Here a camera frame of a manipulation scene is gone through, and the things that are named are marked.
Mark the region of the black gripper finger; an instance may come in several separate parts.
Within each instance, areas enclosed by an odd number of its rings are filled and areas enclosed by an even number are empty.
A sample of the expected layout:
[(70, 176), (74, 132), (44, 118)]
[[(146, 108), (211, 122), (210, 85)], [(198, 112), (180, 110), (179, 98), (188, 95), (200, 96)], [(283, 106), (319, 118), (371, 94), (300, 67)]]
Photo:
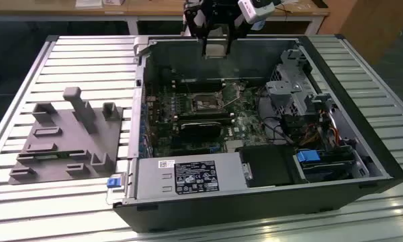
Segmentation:
[(210, 32), (211, 1), (184, 1), (183, 2), (184, 24), (190, 36), (202, 42), (200, 55), (206, 55), (207, 36)]
[(225, 9), (225, 24), (227, 24), (227, 47), (225, 54), (229, 54), (231, 43), (237, 38), (244, 38), (249, 30), (251, 24), (244, 20), (237, 1)]

